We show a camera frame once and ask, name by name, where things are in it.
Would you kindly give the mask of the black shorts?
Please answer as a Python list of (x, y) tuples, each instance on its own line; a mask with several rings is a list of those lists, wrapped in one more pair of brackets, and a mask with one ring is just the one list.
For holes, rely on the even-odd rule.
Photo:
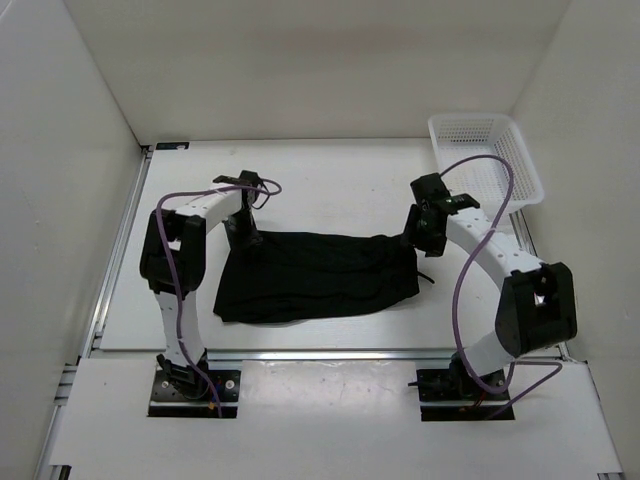
[(416, 296), (425, 277), (400, 236), (264, 231), (261, 237), (227, 257), (213, 305), (225, 323), (372, 314)]

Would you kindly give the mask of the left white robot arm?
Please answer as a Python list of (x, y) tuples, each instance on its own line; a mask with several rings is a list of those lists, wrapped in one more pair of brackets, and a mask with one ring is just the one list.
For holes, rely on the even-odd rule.
[(260, 197), (281, 192), (253, 171), (218, 176), (201, 191), (173, 192), (158, 200), (149, 216), (139, 271), (160, 308), (165, 350), (157, 357), (166, 381), (188, 400), (219, 402), (208, 368), (197, 311), (197, 290), (207, 264), (207, 236), (218, 225), (229, 247), (253, 252), (262, 242), (253, 209)]

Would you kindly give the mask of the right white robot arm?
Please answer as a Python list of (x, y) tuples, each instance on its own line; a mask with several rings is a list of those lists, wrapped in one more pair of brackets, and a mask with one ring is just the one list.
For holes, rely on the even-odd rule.
[(451, 194), (439, 174), (424, 175), (410, 188), (415, 202), (404, 240), (428, 257), (440, 257), (447, 243), (456, 244), (468, 255), (461, 272), (478, 265), (500, 291), (493, 329), (466, 346), (458, 308), (464, 280), (457, 279), (451, 308), (456, 352), (449, 367), (450, 390), (464, 400), (482, 390), (499, 395), (507, 387), (490, 384), (491, 375), (511, 374), (520, 357), (576, 336), (572, 272), (562, 262), (546, 263), (521, 250), (497, 231), (475, 199)]

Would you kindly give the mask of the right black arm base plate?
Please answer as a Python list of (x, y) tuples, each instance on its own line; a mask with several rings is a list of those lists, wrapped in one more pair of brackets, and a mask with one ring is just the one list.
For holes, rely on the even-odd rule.
[(510, 421), (515, 419), (508, 391), (489, 394), (475, 383), (456, 386), (446, 369), (418, 369), (407, 387), (418, 393), (422, 422)]

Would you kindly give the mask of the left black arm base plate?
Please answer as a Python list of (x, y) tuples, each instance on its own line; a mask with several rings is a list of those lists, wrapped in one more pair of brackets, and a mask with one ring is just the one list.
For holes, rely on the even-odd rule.
[(213, 395), (206, 382), (184, 393), (171, 384), (167, 375), (157, 370), (150, 393), (148, 417), (235, 419), (241, 387), (240, 370), (213, 370), (210, 379), (220, 400), (220, 407), (210, 407)]

